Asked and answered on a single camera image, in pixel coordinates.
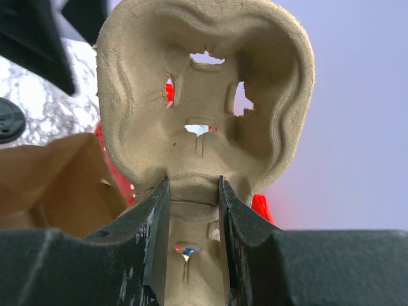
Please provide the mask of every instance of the brown paper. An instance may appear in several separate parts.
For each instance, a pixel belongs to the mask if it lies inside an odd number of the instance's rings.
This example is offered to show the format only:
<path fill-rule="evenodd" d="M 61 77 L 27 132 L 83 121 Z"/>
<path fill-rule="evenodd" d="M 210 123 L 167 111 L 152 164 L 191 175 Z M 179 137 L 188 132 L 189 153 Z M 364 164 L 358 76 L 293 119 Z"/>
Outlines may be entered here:
<path fill-rule="evenodd" d="M 0 229 L 58 227 L 84 237 L 126 209 L 90 133 L 0 150 L 0 169 Z"/>

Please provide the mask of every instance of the pale blue background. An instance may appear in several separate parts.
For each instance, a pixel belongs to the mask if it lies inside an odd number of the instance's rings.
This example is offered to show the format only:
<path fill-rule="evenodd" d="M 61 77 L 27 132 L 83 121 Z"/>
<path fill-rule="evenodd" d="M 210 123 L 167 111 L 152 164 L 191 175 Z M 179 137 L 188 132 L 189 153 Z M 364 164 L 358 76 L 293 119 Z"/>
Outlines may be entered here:
<path fill-rule="evenodd" d="M 316 56 L 298 152 L 265 191 L 277 225 L 408 230 L 408 1 L 276 2 L 306 28 Z"/>

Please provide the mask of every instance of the hole in cardboard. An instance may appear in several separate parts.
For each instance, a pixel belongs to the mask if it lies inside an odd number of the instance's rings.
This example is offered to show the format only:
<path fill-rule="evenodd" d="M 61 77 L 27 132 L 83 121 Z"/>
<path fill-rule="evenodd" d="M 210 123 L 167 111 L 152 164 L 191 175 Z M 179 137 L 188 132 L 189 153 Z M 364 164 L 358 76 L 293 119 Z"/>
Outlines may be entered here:
<path fill-rule="evenodd" d="M 239 82 L 235 93 L 234 115 L 242 116 L 245 109 L 253 110 L 254 103 L 245 97 L 244 83 Z"/>
<path fill-rule="evenodd" d="M 197 135 L 197 137 L 209 131 L 217 131 L 216 127 L 207 126 L 205 124 L 186 124 L 184 127 L 187 132 L 194 133 L 195 135 Z"/>
<path fill-rule="evenodd" d="M 167 105 L 166 107 L 169 108 L 174 103 L 174 79 L 170 73 L 167 73 L 167 82 L 166 82 L 166 97 L 167 97 Z"/>
<path fill-rule="evenodd" d="M 190 258 L 190 255 L 193 252 L 197 252 L 200 249 L 199 248 L 192 248 L 192 247 L 179 247 L 178 245 L 174 246 L 174 249 L 176 250 L 176 252 L 178 252 L 179 254 L 181 254 L 184 257 L 185 261 L 188 261 Z"/>
<path fill-rule="evenodd" d="M 194 62 L 202 64 L 216 65 L 225 62 L 225 59 L 216 59 L 215 57 L 212 57 L 207 51 L 205 51 L 204 54 L 200 53 L 190 54 L 190 57 L 193 59 Z"/>

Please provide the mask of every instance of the black plastic piece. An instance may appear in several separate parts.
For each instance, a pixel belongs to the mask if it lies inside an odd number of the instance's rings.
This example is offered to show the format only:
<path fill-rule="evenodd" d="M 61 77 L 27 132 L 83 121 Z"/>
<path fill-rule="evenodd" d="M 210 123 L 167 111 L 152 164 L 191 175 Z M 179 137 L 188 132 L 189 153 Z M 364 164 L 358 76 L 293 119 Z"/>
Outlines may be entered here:
<path fill-rule="evenodd" d="M 89 44 L 94 45 L 108 18 L 108 4 L 106 0 L 69 0 L 61 13 Z"/>
<path fill-rule="evenodd" d="M 75 93 L 49 0 L 0 2 L 0 55 Z"/>
<path fill-rule="evenodd" d="M 0 145 L 16 140 L 26 129 L 26 117 L 14 103 L 0 98 Z"/>
<path fill-rule="evenodd" d="M 245 205 L 223 177 L 219 195 L 228 305 L 408 304 L 408 233 L 282 231 Z"/>
<path fill-rule="evenodd" d="M 83 240 L 59 229 L 0 231 L 1 305 L 163 305 L 168 179 Z"/>

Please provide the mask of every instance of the brown paper bag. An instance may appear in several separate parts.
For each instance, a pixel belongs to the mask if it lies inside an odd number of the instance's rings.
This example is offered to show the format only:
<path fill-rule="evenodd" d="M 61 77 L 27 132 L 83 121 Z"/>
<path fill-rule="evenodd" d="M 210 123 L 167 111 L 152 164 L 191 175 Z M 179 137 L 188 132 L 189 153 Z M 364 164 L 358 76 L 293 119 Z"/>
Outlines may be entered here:
<path fill-rule="evenodd" d="M 58 227 L 84 237 L 125 209 L 93 134 L 0 150 L 0 229 Z"/>

